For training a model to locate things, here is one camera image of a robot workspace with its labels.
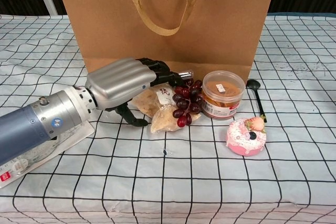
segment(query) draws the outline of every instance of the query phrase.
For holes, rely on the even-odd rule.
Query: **clear plastic container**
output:
[[[204,114],[215,119],[229,119],[236,114],[242,99],[245,82],[228,71],[214,71],[203,79]]]

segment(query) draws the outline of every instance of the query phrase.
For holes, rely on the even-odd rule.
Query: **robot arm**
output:
[[[143,90],[168,82],[184,86],[191,71],[171,72],[162,61],[118,60],[88,74],[85,88],[68,87],[0,117],[0,166],[61,133],[87,121],[94,109],[115,110],[129,124],[146,126],[128,108]]]

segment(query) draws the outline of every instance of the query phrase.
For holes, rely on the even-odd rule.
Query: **black spoon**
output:
[[[264,110],[262,109],[263,106],[261,106],[261,101],[260,101],[260,97],[258,95],[258,89],[260,88],[260,83],[259,81],[257,80],[248,80],[247,83],[246,83],[246,87],[247,88],[250,88],[254,91],[255,95],[256,95],[256,98],[257,98],[257,102],[258,102],[258,105],[259,105],[259,111],[260,111],[260,116],[263,116],[264,118],[264,122],[267,123],[267,120],[266,120],[266,116],[265,116],[265,113],[264,113]]]

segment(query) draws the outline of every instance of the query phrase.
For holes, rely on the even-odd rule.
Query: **grape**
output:
[[[197,103],[198,105],[202,105],[203,96],[201,94],[198,94],[194,97],[191,97],[191,102]]]
[[[182,95],[184,96],[184,98],[189,98],[189,89],[188,88],[184,88],[182,90]]]
[[[176,102],[176,106],[182,110],[186,110],[188,108],[189,101],[181,98]]]
[[[174,110],[173,117],[174,118],[180,118],[183,114],[184,114],[184,110],[177,109],[177,110]]]
[[[198,114],[201,111],[201,107],[197,103],[190,104],[189,110],[192,113]]]
[[[177,121],[177,125],[180,128],[183,128],[185,125],[187,124],[187,117],[185,115],[181,116],[178,121]]]
[[[194,97],[197,94],[201,93],[202,89],[201,88],[192,88],[190,89],[190,96]]]
[[[196,85],[196,87],[200,88],[202,86],[202,81],[197,80],[197,81],[195,81],[194,85]]]
[[[193,78],[185,81],[185,84],[187,84],[188,86],[191,86],[193,83],[194,83],[194,79]]]
[[[182,90],[183,90],[182,87],[176,87],[176,88],[175,88],[175,93],[176,93],[176,94],[182,94]]]
[[[183,95],[181,94],[174,94],[173,95],[173,100],[174,102],[177,102],[179,99],[183,98]]]
[[[187,113],[185,116],[187,117],[187,124],[186,125],[190,125],[193,122],[193,120],[191,118],[191,115],[189,113]]]

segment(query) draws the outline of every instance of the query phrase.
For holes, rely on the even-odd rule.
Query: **cake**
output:
[[[237,119],[227,130],[226,146],[242,156],[253,156],[260,153],[266,142],[264,119]]]

